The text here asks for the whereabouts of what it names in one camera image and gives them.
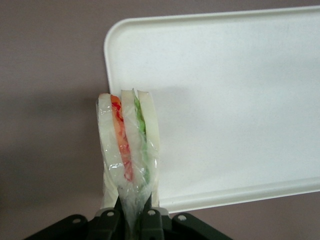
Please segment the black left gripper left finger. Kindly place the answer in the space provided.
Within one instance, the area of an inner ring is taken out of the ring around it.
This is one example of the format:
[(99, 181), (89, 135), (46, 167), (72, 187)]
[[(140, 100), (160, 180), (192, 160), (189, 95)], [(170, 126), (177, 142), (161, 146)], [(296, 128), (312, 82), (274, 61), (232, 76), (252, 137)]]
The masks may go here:
[(114, 207), (99, 210), (88, 223), (87, 240), (122, 240), (123, 209), (118, 197)]

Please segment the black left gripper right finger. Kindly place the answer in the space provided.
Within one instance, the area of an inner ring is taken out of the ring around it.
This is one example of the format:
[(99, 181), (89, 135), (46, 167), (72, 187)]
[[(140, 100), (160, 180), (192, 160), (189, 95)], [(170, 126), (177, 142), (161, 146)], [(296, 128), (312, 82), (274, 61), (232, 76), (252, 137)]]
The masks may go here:
[(142, 213), (138, 218), (138, 240), (164, 240), (165, 230), (163, 218), (169, 219), (167, 209), (152, 205), (152, 196), (150, 195), (144, 204)]

